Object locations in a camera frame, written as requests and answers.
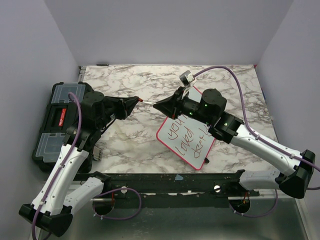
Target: whiteboard with red border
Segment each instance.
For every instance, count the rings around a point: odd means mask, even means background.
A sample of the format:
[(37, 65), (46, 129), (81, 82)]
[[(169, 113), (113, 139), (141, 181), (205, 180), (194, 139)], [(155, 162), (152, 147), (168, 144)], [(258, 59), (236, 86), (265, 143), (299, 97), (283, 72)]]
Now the whiteboard with red border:
[[(201, 95), (193, 87), (188, 97), (200, 102)], [(195, 170), (203, 167), (216, 140), (208, 132), (207, 125), (185, 115), (180, 115), (176, 120), (167, 117), (157, 131), (156, 138)]]

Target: wall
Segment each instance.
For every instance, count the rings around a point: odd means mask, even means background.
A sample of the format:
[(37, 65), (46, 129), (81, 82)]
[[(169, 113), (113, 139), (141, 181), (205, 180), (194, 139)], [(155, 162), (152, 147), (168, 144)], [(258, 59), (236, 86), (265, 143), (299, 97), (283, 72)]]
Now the wall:
[(5, 0), (0, 7), (0, 238), (25, 240), (18, 215), (41, 187), (31, 160), (54, 83), (76, 81), (79, 69), (43, 0)]
[(292, 0), (45, 0), (79, 65), (256, 64)]
[[(295, 0), (258, 63), (279, 141), (315, 152), (320, 166), (320, 1)], [(311, 186), (320, 185), (314, 172)], [(320, 225), (320, 192), (308, 191), (305, 201), (315, 227)]]

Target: black toolbox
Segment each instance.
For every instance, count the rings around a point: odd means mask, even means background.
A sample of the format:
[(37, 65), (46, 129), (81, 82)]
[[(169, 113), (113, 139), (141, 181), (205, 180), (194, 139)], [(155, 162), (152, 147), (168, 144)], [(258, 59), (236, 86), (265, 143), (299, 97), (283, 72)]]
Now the black toolbox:
[[(78, 118), (77, 106), (68, 98), (68, 92), (74, 93), (81, 102), (87, 92), (92, 91), (85, 82), (57, 83), (46, 106), (45, 116), (39, 130), (32, 159), (43, 172), (51, 172), (60, 154), (66, 130)], [(89, 154), (78, 173), (88, 173), (92, 167), (93, 155)]]

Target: table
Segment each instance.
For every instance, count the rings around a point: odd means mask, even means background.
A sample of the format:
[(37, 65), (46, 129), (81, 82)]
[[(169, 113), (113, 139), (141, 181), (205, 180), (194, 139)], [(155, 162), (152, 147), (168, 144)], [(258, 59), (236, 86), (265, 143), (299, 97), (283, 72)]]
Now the table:
[[(88, 66), (83, 81), (106, 96), (139, 96), (157, 102), (182, 86), (180, 74), (193, 74), (208, 66), (183, 65), (112, 65)], [(276, 140), (275, 131), (253, 65), (228, 66), (238, 77), (244, 95), (250, 126)], [(213, 69), (197, 77), (200, 91), (216, 88), (227, 99), (226, 111), (243, 119), (235, 80), (224, 69)], [(138, 103), (126, 120), (116, 120), (102, 135), (97, 146), (103, 149), (100, 162), (92, 172), (102, 173), (233, 173), (240, 169), (265, 171), (274, 167), (239, 147), (215, 141), (208, 159), (194, 170), (156, 139), (165, 116), (150, 105)]]

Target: purple cable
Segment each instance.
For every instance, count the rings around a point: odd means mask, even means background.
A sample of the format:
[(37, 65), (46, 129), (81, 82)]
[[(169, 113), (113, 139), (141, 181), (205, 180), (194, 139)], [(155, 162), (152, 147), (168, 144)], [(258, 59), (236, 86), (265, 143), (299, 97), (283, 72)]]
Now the purple cable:
[[(244, 101), (244, 97), (243, 97), (243, 94), (242, 94), (242, 90), (241, 90), (241, 86), (240, 86), (240, 82), (238, 80), (238, 78), (236, 77), (236, 75), (234, 74), (234, 72), (226, 67), (226, 66), (210, 66), (210, 67), (207, 67), (201, 71), (199, 71), (198, 73), (194, 74), (193, 77), (197, 77), (199, 76), (200, 74), (203, 74), (204, 72), (206, 71), (209, 71), (211, 69), (225, 69), (227, 70), (231, 75), (232, 77), (234, 78), (235, 82), (236, 82), (236, 85), (238, 86), (238, 89), (239, 89), (239, 93), (240, 93), (240, 100), (241, 100), (241, 106), (242, 106), (242, 114), (243, 114), (243, 119), (244, 119), (244, 124), (246, 126), (246, 128), (248, 129), (248, 131), (254, 136), (257, 138), (258, 134), (256, 134), (249, 126), (249, 123), (248, 123), (248, 119), (247, 119), (247, 114), (246, 114), (246, 109), (245, 109), (245, 101)], [(272, 143), (268, 142), (267, 140), (263, 139), (262, 137), (258, 137), (257, 139), (259, 139), (261, 142), (265, 143), (266, 145), (268, 145), (269, 147), (279, 151), (280, 153), (283, 153), (289, 157), (291, 157), (291, 154), (279, 147), (277, 147), (276, 145), (273, 145)], [(315, 164), (303, 159), (302, 157), (299, 157), (299, 156), (293, 156), (294, 159), (297, 159), (309, 166), (311, 166), (312, 168), (316, 169), (318, 172), (320, 172), (320, 167), (316, 166)], [(320, 190), (320, 186), (318, 187), (308, 187), (307, 190)]]
[(240, 213), (240, 212), (237, 212), (237, 211), (231, 206), (231, 204), (229, 204), (229, 206), (230, 206), (230, 208), (233, 210), (233, 212), (234, 212), (235, 214), (239, 215), (239, 216), (246, 217), (246, 218), (256, 219), (256, 218), (262, 218), (262, 217), (265, 217), (265, 216), (271, 214), (271, 213), (276, 209), (276, 207), (277, 207), (277, 205), (278, 205), (278, 200), (279, 200), (279, 198), (278, 198), (278, 191), (275, 189), (275, 202), (274, 202), (273, 207), (272, 207), (269, 211), (267, 211), (267, 212), (265, 212), (265, 213), (263, 213), (263, 214), (260, 214), (260, 215), (248, 215), (248, 214), (245, 214), (245, 213)]
[[(72, 150), (74, 149), (74, 147), (75, 147), (75, 145), (77, 143), (77, 140), (79, 138), (79, 134), (80, 134), (80, 130), (81, 130), (81, 124), (82, 124), (81, 106), (80, 106), (80, 102), (79, 102), (77, 96), (74, 93), (69, 92), (68, 93), (68, 97), (69, 97), (70, 100), (72, 100), (71, 97), (73, 97), (73, 99), (74, 99), (73, 101), (76, 103), (76, 106), (78, 108), (79, 120), (78, 120), (78, 128), (77, 128), (73, 143), (71, 144), (71, 147), (70, 147), (69, 151), (67, 152), (67, 154), (65, 155), (64, 159), (62, 160), (61, 165), (64, 165), (66, 163), (66, 161), (68, 160)], [(61, 169), (62, 168), (59, 167), (57, 169), (57, 171), (55, 172), (55, 174), (53, 175), (53, 178), (51, 179), (51, 181), (50, 181), (45, 193), (43, 194), (43, 198), (41, 199), (41, 202), (43, 202), (43, 203), (45, 202), (45, 200), (46, 200), (46, 198), (47, 198), (47, 196), (48, 196), (53, 184), (55, 183), (55, 181), (56, 181)], [(39, 212), (40, 212), (42, 206), (43, 206), (43, 204), (40, 204), (38, 206), (37, 210), (35, 211), (33, 220), (32, 220), (32, 226), (31, 226), (32, 229), (31, 229), (31, 231), (32, 231), (32, 239), (33, 240), (37, 240), (37, 237), (36, 237), (36, 222), (37, 222), (37, 218), (38, 218), (38, 215), (39, 215)], [(51, 233), (49, 233), (43, 240), (47, 240), (50, 236), (51, 236)]]
[(113, 189), (113, 190), (110, 190), (110, 191), (107, 191), (107, 192), (104, 192), (104, 193), (101, 193), (99, 195), (97, 195), (96, 197), (102, 197), (104, 195), (107, 195), (107, 194), (111, 194), (111, 193), (114, 193), (114, 192), (117, 192), (117, 191), (121, 191), (121, 190), (129, 190), (129, 191), (132, 191), (134, 192), (135, 194), (137, 194), (138, 198), (139, 198), (139, 207), (138, 207), (138, 210), (132, 214), (131, 216), (127, 216), (127, 217), (111, 217), (111, 216), (104, 216), (104, 215), (99, 215), (96, 213), (96, 209), (95, 209), (95, 206), (93, 206), (93, 210), (94, 210), (94, 214), (99, 216), (100, 218), (104, 218), (104, 219), (111, 219), (111, 220), (128, 220), (128, 219), (132, 219), (133, 217), (135, 217), (141, 210), (141, 205), (142, 205), (142, 200), (141, 200), (141, 196), (140, 194), (132, 189), (132, 188), (128, 188), (128, 187), (123, 187), (123, 188), (116, 188), (116, 189)]

